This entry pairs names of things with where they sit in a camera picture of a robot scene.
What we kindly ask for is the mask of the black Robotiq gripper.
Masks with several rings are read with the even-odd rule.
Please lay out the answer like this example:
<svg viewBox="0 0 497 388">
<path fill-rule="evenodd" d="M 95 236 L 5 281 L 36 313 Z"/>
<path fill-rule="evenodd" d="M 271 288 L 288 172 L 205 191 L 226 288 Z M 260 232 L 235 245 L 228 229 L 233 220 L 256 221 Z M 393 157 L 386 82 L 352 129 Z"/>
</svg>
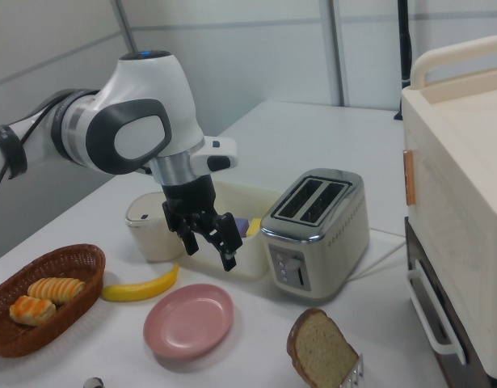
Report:
<svg viewBox="0 0 497 388">
<path fill-rule="evenodd" d="M 162 209 L 171 232 L 182 241 L 187 255 L 199 250 L 191 227 L 219 252 L 226 272 L 237 264 L 235 255 L 242 246 L 242 238 L 232 213 L 217 214 L 214 208 L 216 193 L 211 175 L 203 175 L 189 183 L 165 185 L 166 201 Z"/>
</svg>

